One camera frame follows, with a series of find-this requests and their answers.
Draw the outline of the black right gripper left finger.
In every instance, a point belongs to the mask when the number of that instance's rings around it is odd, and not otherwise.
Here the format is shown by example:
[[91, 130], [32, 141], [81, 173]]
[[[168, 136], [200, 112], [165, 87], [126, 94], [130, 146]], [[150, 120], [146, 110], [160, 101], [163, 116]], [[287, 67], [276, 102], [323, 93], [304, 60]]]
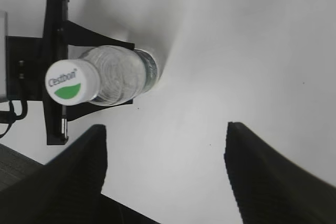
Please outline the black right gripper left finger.
[[1, 146], [1, 223], [152, 223], [105, 196], [107, 131], [93, 125], [43, 165]]

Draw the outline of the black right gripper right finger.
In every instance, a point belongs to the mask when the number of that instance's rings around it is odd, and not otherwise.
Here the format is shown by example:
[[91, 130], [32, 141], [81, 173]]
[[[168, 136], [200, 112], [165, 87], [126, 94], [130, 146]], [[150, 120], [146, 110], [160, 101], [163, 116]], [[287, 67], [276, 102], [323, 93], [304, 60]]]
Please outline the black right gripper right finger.
[[224, 161], [243, 223], [335, 223], [335, 187], [240, 122], [227, 125]]

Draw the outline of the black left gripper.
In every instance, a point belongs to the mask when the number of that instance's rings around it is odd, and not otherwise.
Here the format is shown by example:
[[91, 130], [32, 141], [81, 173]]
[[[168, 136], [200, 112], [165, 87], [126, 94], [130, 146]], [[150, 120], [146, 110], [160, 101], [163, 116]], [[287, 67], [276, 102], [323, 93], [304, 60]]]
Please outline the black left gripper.
[[66, 106], [55, 102], [45, 86], [45, 75], [55, 62], [68, 57], [68, 45], [78, 47], [119, 46], [129, 50], [135, 44], [116, 40], [86, 29], [68, 20], [69, 0], [46, 0], [43, 35], [37, 37], [5, 37], [6, 98], [9, 110], [5, 124], [11, 127], [24, 119], [29, 101], [41, 101], [44, 109], [46, 143], [64, 145], [68, 141], [67, 121], [117, 106], [133, 104], [133, 100], [109, 106], [88, 102]]

